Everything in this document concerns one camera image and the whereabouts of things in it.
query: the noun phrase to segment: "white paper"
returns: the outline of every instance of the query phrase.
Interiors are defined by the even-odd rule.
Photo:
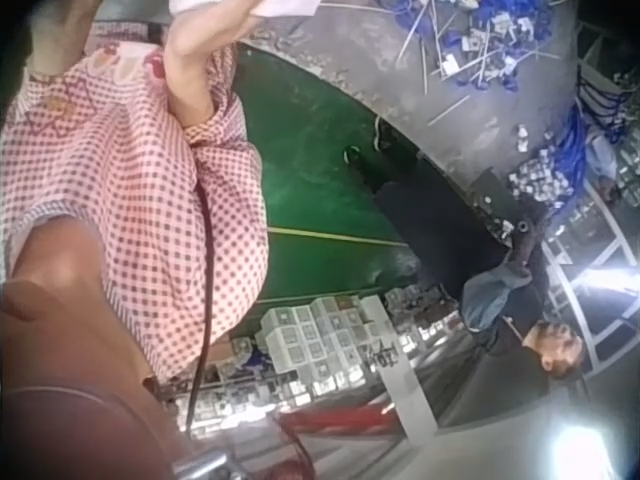
[[[263,0],[251,12],[258,17],[311,17],[322,0]],[[196,7],[220,0],[169,0],[169,11],[175,16]]]

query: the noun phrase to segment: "checkered sleeve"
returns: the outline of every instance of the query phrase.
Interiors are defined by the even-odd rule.
[[[24,114],[47,93],[49,85],[56,78],[51,75],[31,73],[26,68],[23,69],[20,89],[7,109],[7,123],[21,120]]]
[[[223,323],[219,333],[235,326],[257,299],[267,272],[268,241],[262,163],[247,140],[242,104],[220,84],[212,95],[216,113],[187,128],[185,136],[211,210],[216,281],[226,286],[228,308],[215,312]]]

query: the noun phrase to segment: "stacked boxes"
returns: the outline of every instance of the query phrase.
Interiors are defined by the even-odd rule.
[[[379,338],[375,326],[363,322],[357,297],[323,297],[309,306],[274,308],[261,325],[276,372],[296,370],[305,384],[360,365],[358,347]]]

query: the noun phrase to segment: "red object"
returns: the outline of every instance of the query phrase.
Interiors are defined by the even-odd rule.
[[[384,407],[374,404],[356,408],[299,410],[282,415],[280,421],[296,432],[317,432],[340,427],[344,433],[361,433],[373,428],[379,428],[381,432],[395,430],[398,416],[394,410],[382,413]]]

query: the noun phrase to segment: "pile of components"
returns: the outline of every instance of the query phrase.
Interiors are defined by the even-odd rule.
[[[419,35],[423,48],[434,41],[437,70],[442,79],[455,77],[456,84],[486,90],[498,84],[518,91],[518,64],[535,55],[559,59],[540,51],[552,35],[552,6],[562,0],[378,0],[390,10],[398,24]],[[442,25],[438,18],[447,18]],[[426,55],[423,52],[423,74]]]
[[[557,142],[551,132],[537,155],[509,175],[515,198],[533,197],[559,211],[582,187],[586,170],[586,126],[577,105],[571,110],[565,137]]]

